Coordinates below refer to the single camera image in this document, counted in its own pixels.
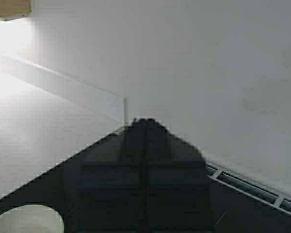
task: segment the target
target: white floor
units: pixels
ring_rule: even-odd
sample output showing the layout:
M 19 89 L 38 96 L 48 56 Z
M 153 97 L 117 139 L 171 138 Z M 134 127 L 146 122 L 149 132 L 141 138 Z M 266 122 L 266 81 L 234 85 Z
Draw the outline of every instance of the white floor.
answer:
M 0 72 L 0 199 L 121 126 Z

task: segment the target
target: white bowl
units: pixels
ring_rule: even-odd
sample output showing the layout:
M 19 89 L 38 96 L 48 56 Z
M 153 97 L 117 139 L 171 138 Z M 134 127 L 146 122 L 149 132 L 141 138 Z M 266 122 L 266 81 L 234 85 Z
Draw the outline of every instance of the white bowl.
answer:
M 64 233 L 64 221 L 43 205 L 25 205 L 0 215 L 0 233 Z

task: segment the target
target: dark floor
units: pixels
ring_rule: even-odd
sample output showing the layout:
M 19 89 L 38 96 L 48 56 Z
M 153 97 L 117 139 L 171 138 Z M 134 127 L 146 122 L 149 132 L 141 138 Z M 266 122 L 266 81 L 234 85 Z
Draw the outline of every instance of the dark floor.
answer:
M 26 204 L 42 204 L 58 211 L 64 219 L 65 233 L 74 233 L 78 203 L 64 192 L 62 172 L 73 168 L 88 151 L 116 135 L 112 134 L 73 156 L 34 181 L 0 200 L 0 214 Z M 219 182 L 211 181 L 211 201 L 216 233 L 291 233 L 291 216 L 257 201 Z

